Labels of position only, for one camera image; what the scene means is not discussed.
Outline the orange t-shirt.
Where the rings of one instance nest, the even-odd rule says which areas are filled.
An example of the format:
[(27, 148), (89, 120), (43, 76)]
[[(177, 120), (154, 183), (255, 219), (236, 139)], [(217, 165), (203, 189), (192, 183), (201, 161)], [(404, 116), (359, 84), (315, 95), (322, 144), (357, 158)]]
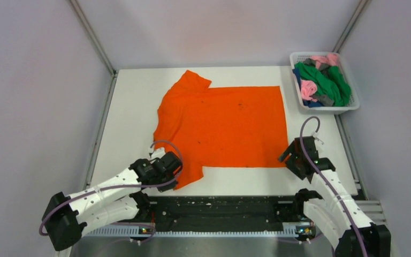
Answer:
[(279, 86), (213, 88), (188, 70), (157, 113), (156, 146), (182, 154), (177, 188), (202, 179), (204, 167), (283, 167), (288, 135)]

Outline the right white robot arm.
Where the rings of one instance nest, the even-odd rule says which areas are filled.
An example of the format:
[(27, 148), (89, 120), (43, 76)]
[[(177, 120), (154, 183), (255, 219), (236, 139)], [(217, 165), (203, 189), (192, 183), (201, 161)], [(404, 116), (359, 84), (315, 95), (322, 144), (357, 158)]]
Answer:
[(332, 162), (319, 157), (314, 137), (295, 138), (279, 161), (311, 186), (294, 195), (294, 217), (311, 220), (335, 256), (391, 256), (389, 229), (372, 220), (347, 192)]

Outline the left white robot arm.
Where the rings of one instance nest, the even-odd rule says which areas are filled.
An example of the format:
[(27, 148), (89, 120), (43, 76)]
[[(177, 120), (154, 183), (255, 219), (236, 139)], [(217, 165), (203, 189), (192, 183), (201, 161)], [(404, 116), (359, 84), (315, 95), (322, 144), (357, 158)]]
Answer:
[(59, 192), (45, 209), (39, 235), (49, 237), (55, 251), (63, 251), (101, 227), (132, 219), (144, 221), (151, 206), (144, 190), (174, 189), (182, 168), (180, 151), (161, 147), (94, 187), (70, 195)]

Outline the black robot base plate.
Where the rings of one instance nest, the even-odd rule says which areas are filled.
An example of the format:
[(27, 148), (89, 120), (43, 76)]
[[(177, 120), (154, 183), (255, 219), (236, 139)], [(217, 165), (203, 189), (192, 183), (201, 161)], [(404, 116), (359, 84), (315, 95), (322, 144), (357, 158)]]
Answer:
[(150, 196), (124, 223), (153, 225), (162, 232), (284, 232), (315, 223), (300, 214), (292, 196)]

